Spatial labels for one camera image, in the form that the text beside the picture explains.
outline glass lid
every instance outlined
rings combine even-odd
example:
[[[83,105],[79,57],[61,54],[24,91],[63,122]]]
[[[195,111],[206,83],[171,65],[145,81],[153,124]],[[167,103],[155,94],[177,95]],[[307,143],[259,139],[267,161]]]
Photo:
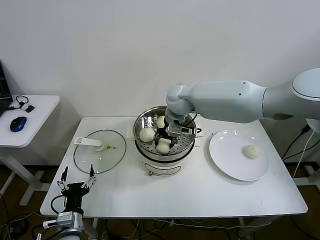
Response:
[[[87,139],[102,142],[102,149],[93,145],[78,145],[75,148],[73,159],[75,165],[84,173],[90,173],[93,165],[94,172],[101,174],[113,169],[124,157],[126,141],[124,137],[113,130],[99,130],[88,136]]]

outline computer mouse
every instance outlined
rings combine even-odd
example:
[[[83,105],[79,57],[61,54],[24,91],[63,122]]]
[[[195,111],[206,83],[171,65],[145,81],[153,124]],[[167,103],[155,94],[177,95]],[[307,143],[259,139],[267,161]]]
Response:
[[[17,118],[13,119],[10,124],[10,130],[12,132],[19,132],[24,129],[24,126],[27,122],[26,116],[18,116]]]

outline lid handle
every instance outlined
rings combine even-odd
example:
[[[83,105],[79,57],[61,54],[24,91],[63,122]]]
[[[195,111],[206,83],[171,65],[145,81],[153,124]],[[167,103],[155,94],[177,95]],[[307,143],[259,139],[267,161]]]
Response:
[[[76,145],[94,146],[96,151],[101,151],[105,147],[102,141],[86,137],[76,137],[73,143]]]

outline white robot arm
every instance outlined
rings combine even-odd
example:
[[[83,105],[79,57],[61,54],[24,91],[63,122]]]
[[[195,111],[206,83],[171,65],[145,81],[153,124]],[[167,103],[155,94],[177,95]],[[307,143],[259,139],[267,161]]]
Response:
[[[304,71],[285,84],[262,87],[250,81],[177,84],[166,97],[167,123],[183,123],[189,113],[206,119],[250,123],[258,119],[307,118],[320,133],[320,68]]]

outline white desk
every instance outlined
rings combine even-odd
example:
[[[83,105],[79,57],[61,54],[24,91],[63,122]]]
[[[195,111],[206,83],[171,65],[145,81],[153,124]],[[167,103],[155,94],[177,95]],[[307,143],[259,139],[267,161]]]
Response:
[[[32,175],[13,156],[11,156],[8,151],[6,151],[6,148],[23,148],[27,146],[60,101],[59,96],[26,96],[29,98],[29,104],[35,107],[32,112],[27,113],[22,109],[15,109],[5,111],[0,116],[0,161],[12,170],[12,174],[5,182],[0,193],[3,195],[15,174],[19,175],[29,183],[29,187],[20,201],[20,205],[23,206],[26,206],[29,203],[34,191],[46,192],[48,191],[50,184],[41,183],[39,180],[44,174],[44,171],[38,171],[35,176]],[[16,96],[13,95],[12,98],[14,99],[12,105],[18,107],[19,104],[15,99]],[[27,117],[26,124],[21,131],[12,132],[10,130],[10,123],[19,116]]]
[[[79,124],[71,144],[43,201],[41,213],[54,216],[51,200],[60,195],[56,184],[68,166],[67,183],[81,182],[88,174],[78,170],[73,154],[75,137],[102,129],[118,131],[124,138],[136,117],[85,117]],[[97,174],[97,181],[83,197],[84,217],[89,218],[221,218],[281,216],[306,213],[308,207],[281,161],[259,121],[248,124],[196,118],[204,131],[185,158],[176,175],[148,176],[141,163],[133,139],[126,139],[127,150],[122,161],[112,170]],[[235,180],[221,172],[207,157],[207,142],[212,133],[239,130],[255,136],[270,158],[267,174],[254,182]],[[63,199],[54,202],[63,210]]]

